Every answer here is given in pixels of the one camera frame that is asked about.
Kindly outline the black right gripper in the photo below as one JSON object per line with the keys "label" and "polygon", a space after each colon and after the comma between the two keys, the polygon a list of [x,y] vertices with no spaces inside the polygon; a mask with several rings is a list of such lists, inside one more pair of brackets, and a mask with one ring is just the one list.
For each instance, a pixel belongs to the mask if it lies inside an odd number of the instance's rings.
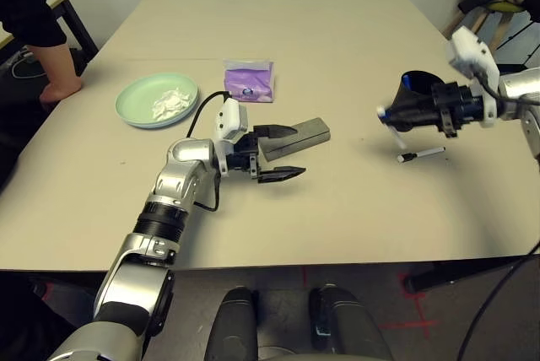
{"label": "black right gripper", "polygon": [[434,105],[431,100],[394,102],[386,124],[398,132],[437,126],[447,138],[454,138],[464,125],[483,119],[483,99],[473,96],[469,87],[459,86],[457,82],[438,83],[431,87],[431,93]]}

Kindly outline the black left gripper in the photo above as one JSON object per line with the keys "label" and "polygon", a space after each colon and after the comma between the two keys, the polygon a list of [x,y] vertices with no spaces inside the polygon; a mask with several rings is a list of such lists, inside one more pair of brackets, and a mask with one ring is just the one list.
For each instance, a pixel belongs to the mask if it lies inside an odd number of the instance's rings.
{"label": "black left gripper", "polygon": [[233,152],[226,156],[228,168],[248,173],[252,179],[257,179],[259,184],[282,182],[302,175],[306,172],[306,168],[296,166],[279,166],[259,172],[258,138],[283,138],[297,133],[293,127],[277,124],[254,126],[253,132],[244,134],[233,145]]}

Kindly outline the person's hand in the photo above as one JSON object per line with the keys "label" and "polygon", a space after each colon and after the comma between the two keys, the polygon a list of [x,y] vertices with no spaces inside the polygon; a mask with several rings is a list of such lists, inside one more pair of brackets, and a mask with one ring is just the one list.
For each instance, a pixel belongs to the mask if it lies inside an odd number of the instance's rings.
{"label": "person's hand", "polygon": [[43,104],[56,103],[77,93],[82,87],[83,82],[79,77],[66,83],[50,82],[40,93],[39,100]]}

